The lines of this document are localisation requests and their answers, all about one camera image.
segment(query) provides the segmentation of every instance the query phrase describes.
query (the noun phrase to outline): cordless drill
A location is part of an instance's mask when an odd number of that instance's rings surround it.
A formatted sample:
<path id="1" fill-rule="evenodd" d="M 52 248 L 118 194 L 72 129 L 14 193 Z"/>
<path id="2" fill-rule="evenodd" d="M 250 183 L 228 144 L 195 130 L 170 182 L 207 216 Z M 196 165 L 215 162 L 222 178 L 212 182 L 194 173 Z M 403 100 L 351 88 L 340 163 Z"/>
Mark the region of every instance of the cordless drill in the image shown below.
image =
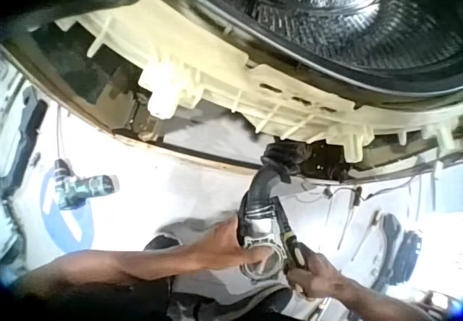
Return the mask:
<path id="1" fill-rule="evenodd" d="M 65 160 L 55 161 L 55 192 L 60 210 L 74 210 L 82 207 L 88 198 L 114 193 L 113 179 L 107 175 L 77 179 Z"/>

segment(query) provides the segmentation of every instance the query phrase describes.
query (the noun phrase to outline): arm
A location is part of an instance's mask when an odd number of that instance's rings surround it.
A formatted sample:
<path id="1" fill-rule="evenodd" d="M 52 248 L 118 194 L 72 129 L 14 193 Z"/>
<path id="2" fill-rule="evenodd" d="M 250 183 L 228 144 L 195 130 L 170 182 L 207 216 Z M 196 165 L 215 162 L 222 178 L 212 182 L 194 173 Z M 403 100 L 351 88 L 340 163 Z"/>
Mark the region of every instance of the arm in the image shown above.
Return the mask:
<path id="1" fill-rule="evenodd" d="M 258 262 L 267 256 L 262 249 L 243 250 L 237 241 L 237 226 L 235 216 L 212 228 L 203 240 L 167 252 L 88 250 L 66 254 L 22 276 L 14 284 L 14 291 L 20 296 L 34 294 L 46 298 L 69 286 L 129 285 L 200 269 L 218 270 Z"/>
<path id="2" fill-rule="evenodd" d="M 320 253 L 302 247 L 309 270 L 290 270 L 288 281 L 298 284 L 309 297 L 332 297 L 358 314 L 364 321 L 431 321 L 430 317 L 411 304 L 379 294 L 343 276 Z"/>

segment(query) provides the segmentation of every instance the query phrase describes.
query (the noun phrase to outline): human hand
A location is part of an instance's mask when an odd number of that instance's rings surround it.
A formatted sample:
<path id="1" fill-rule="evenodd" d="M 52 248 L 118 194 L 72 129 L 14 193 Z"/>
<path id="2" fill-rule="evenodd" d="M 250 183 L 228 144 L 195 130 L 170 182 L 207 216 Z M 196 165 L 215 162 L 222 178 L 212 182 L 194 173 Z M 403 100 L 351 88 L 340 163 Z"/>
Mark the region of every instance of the human hand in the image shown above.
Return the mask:
<path id="1" fill-rule="evenodd" d="M 271 249 L 265 247 L 241 248 L 237 227 L 238 217 L 234 216 L 211 228 L 203 239 L 190 247 L 202 269 L 220 270 L 260 262 L 272 253 Z"/>
<path id="2" fill-rule="evenodd" d="M 325 298 L 335 296 L 343 288 L 346 278 L 326 259 L 300 244 L 308 270 L 292 269 L 287 274 L 291 286 L 299 285 L 307 297 Z"/>

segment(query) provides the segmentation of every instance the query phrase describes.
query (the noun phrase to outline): forearm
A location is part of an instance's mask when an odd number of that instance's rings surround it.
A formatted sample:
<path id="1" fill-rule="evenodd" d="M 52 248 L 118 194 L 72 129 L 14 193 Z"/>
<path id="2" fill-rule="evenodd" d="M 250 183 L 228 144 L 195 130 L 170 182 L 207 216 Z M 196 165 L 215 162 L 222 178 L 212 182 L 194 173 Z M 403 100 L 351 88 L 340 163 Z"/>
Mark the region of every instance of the forearm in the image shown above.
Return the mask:
<path id="1" fill-rule="evenodd" d="M 128 285 L 201 269 L 188 247 L 167 252 L 82 251 L 64 255 L 21 277 L 14 285 L 20 295 L 47 297 L 68 286 L 85 283 Z"/>
<path id="2" fill-rule="evenodd" d="M 429 316 L 411 304 L 384 296 L 345 278 L 333 297 L 364 321 L 431 321 Z"/>

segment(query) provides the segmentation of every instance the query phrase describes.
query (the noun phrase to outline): washing machine drum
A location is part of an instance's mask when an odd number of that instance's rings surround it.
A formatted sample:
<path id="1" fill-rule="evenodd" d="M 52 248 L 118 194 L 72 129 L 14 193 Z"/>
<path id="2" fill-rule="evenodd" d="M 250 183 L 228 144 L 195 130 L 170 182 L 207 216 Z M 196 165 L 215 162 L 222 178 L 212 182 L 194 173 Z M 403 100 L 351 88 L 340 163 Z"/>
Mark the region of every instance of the washing machine drum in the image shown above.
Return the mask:
<path id="1" fill-rule="evenodd" d="M 250 34 L 329 77 L 414 97 L 463 87 L 463 0 L 222 1 Z"/>

